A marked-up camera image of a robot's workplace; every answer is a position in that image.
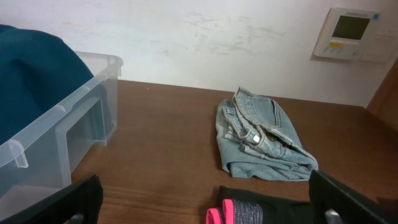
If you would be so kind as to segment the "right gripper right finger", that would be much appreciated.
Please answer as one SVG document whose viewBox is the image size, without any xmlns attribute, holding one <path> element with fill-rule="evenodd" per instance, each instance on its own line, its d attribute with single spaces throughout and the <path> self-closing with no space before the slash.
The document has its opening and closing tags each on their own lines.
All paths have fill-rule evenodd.
<svg viewBox="0 0 398 224">
<path fill-rule="evenodd" d="M 395 213 L 322 171 L 312 171 L 308 182 L 315 223 L 397 223 Z"/>
</svg>

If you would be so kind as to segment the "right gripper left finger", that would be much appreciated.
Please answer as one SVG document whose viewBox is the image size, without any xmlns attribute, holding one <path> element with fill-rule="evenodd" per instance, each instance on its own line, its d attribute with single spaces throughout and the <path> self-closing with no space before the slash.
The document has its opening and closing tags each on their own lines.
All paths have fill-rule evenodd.
<svg viewBox="0 0 398 224">
<path fill-rule="evenodd" d="M 97 224 L 103 203 L 100 178 L 92 175 L 1 221 L 1 224 Z"/>
</svg>

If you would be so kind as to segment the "blue garment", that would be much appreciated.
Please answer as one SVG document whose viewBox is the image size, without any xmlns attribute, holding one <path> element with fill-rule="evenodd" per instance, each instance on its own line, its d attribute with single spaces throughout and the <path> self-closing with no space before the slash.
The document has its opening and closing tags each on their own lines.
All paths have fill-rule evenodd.
<svg viewBox="0 0 398 224">
<path fill-rule="evenodd" d="M 59 37 L 1 26 L 1 142 L 93 78 Z"/>
</svg>

